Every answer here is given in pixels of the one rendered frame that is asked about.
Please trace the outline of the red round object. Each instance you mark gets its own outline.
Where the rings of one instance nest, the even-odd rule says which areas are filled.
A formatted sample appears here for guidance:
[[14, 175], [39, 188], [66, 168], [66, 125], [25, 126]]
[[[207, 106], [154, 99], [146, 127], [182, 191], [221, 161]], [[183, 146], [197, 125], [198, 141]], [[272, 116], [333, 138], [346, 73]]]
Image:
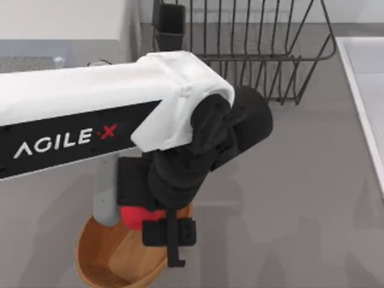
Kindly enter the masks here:
[[144, 221], [157, 221], [163, 218], [165, 210], [150, 211], [140, 206], [119, 207], [122, 225], [131, 230], [142, 231]]

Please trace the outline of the pale blue grey counter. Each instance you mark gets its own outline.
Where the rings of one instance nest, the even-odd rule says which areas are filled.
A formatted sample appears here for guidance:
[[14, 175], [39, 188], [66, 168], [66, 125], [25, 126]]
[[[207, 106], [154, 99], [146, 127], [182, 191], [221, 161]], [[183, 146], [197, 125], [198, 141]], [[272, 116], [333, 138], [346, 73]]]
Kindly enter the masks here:
[[64, 68], [131, 62], [135, 45], [118, 40], [0, 40], [0, 73], [56, 69], [53, 58], [65, 58]]

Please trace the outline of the wooden bowl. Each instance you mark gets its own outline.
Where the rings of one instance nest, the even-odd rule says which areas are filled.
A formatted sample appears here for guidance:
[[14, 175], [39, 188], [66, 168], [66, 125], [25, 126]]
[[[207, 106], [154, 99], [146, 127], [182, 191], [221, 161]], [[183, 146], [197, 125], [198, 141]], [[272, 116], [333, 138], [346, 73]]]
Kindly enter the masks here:
[[181, 268], [185, 261], [169, 260], [167, 247], [147, 247], [142, 232], [122, 220], [104, 226], [90, 216], [76, 246], [79, 277], [90, 288], [146, 288], [165, 269]]

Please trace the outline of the black cutlery holder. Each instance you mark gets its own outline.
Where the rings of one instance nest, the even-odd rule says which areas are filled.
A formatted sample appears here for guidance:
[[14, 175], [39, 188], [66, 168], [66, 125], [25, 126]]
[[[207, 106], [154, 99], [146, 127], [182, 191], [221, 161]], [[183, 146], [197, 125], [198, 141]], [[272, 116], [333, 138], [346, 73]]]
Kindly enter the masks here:
[[186, 8], [180, 4], [168, 4], [154, 0], [152, 25], [159, 51], [182, 50], [185, 35]]

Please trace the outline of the white sink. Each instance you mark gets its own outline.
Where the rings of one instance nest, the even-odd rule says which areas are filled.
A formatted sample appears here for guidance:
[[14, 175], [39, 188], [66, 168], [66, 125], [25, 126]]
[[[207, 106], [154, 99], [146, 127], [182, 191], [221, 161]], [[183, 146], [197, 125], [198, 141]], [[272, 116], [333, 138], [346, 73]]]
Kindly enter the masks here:
[[336, 42], [384, 198], [384, 37]]

